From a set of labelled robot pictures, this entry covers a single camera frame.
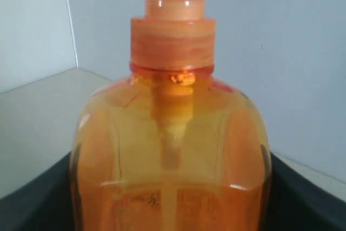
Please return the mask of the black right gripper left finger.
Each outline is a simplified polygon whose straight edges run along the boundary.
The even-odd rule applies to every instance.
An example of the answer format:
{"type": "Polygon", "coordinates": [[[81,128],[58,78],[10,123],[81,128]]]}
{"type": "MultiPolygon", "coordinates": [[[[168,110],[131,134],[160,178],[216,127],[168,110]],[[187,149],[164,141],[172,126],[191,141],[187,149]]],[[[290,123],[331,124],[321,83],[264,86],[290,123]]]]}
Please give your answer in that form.
{"type": "Polygon", "coordinates": [[[1,230],[74,230],[70,155],[1,199],[1,230]]]}

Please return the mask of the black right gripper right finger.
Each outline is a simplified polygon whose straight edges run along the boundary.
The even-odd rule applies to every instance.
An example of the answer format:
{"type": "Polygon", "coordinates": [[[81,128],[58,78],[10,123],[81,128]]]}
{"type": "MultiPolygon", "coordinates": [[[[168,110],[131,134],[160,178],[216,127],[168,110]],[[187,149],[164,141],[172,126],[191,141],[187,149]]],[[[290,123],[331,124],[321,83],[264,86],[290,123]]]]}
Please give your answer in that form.
{"type": "Polygon", "coordinates": [[[266,230],[345,230],[345,202],[271,154],[266,230]]]}

